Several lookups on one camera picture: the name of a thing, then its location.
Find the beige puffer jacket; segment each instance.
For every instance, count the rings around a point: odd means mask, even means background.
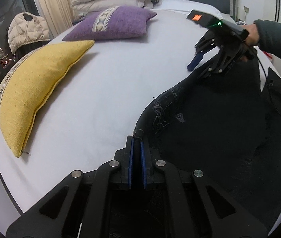
[[[38,41],[49,41],[46,20],[29,12],[17,14],[8,29],[8,45],[12,54],[21,46]]]

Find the bed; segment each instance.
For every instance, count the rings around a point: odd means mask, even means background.
[[[96,42],[71,69],[39,111],[21,158],[13,156],[0,130],[0,172],[23,212],[73,170],[89,172],[111,160],[153,98],[190,74],[186,66],[206,30],[186,16],[202,9],[188,1],[166,1],[153,9],[157,16],[147,36]],[[50,44],[62,42],[72,29]],[[277,73],[257,50],[266,73],[269,67]],[[216,53],[206,54],[199,66]],[[259,71],[263,90],[265,74]],[[280,222],[281,214],[271,231]]]

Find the beige curtain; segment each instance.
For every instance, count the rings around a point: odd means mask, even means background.
[[[70,8],[72,0],[39,0],[49,29],[54,37],[66,31],[77,18]]]

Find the orange display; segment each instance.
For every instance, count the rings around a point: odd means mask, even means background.
[[[192,20],[198,21],[198,20],[201,19],[201,17],[202,17],[202,15],[196,14],[196,15],[192,18]]]

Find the yellow pillow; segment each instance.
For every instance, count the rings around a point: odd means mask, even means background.
[[[38,110],[93,40],[41,47],[18,61],[0,85],[0,129],[16,157],[25,149]]]

